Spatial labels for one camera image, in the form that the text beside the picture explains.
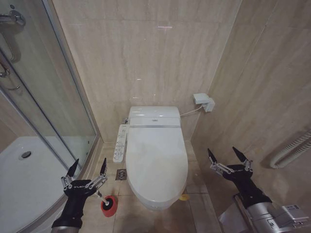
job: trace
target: bidet control panel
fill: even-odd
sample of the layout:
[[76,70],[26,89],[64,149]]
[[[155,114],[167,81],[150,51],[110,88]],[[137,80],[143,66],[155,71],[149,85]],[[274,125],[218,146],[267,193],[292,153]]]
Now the bidet control panel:
[[115,147],[115,152],[113,154],[113,162],[121,163],[123,161],[123,157],[126,149],[126,136],[128,132],[129,125],[121,124],[119,126],[119,132]]

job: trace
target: power plug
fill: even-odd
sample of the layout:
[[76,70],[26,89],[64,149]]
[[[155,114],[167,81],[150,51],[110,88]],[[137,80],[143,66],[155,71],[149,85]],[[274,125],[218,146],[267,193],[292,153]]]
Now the power plug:
[[205,93],[193,94],[195,104],[201,104],[205,112],[211,112],[215,106],[215,101]]

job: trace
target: toilet brush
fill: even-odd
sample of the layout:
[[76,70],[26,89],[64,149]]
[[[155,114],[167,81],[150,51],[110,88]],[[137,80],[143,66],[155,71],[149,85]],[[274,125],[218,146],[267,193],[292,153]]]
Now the toilet brush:
[[118,208],[118,203],[115,197],[114,196],[103,197],[99,191],[97,191],[97,197],[102,200],[101,209],[102,209],[103,214],[106,217],[113,216],[116,213],[117,208]]

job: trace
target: beige floor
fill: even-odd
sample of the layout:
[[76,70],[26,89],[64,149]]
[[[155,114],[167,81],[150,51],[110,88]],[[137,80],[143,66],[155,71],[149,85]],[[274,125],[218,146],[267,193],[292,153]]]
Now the beige floor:
[[116,181],[116,171],[125,162],[112,162],[115,143],[104,143],[92,177],[97,176],[107,158],[108,181],[101,187],[103,195],[118,199],[118,210],[112,217],[104,217],[101,201],[92,196],[86,200],[82,218],[82,233],[221,233],[218,220],[201,176],[192,145],[185,142],[189,161],[185,193],[189,201],[176,201],[169,209],[153,212],[146,209],[133,194],[127,181]]

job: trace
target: shower enclosure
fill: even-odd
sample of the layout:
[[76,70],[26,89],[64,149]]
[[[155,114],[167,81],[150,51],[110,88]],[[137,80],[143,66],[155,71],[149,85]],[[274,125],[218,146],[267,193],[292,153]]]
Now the shower enclosure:
[[24,231],[99,138],[49,0],[0,0],[0,226]]

